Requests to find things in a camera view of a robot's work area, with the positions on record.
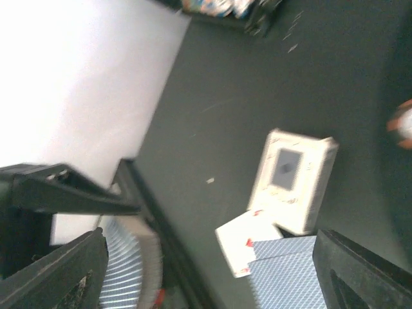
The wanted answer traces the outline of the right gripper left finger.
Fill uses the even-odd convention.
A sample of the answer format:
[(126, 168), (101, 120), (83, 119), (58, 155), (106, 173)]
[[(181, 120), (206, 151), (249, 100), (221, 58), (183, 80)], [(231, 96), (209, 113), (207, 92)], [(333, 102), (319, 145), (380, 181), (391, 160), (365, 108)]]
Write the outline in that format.
[(1, 281), (1, 308), (98, 308), (107, 266), (97, 228)]

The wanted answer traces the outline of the red-brown poker chip stack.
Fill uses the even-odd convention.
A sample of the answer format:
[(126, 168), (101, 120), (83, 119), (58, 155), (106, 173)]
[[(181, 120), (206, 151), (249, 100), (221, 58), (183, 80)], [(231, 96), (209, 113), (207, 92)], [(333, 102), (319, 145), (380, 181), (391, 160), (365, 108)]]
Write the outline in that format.
[(411, 150), (411, 100), (397, 107), (388, 120), (386, 129), (399, 147)]

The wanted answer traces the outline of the deck of playing cards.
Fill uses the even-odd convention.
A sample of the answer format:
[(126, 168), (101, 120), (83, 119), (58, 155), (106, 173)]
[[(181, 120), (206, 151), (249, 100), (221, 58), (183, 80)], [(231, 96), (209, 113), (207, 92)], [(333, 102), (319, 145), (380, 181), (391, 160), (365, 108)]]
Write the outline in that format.
[(101, 308), (153, 308), (162, 285), (158, 234), (138, 216), (103, 216), (98, 225), (108, 246)]

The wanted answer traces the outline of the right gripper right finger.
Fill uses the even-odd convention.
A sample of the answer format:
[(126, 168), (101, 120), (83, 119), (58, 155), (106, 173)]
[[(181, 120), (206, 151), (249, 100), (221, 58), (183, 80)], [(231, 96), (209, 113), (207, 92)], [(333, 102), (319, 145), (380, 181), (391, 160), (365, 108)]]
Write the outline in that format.
[(328, 308), (411, 308), (411, 274), (334, 230), (313, 251)]

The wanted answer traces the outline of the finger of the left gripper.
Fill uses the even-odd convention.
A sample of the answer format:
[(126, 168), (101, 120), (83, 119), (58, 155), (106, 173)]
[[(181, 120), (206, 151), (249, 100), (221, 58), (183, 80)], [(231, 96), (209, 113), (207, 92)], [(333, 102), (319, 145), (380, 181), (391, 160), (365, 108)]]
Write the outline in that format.
[(67, 164), (17, 164), (1, 168), (8, 205), (38, 213), (133, 215), (137, 202), (99, 186)]

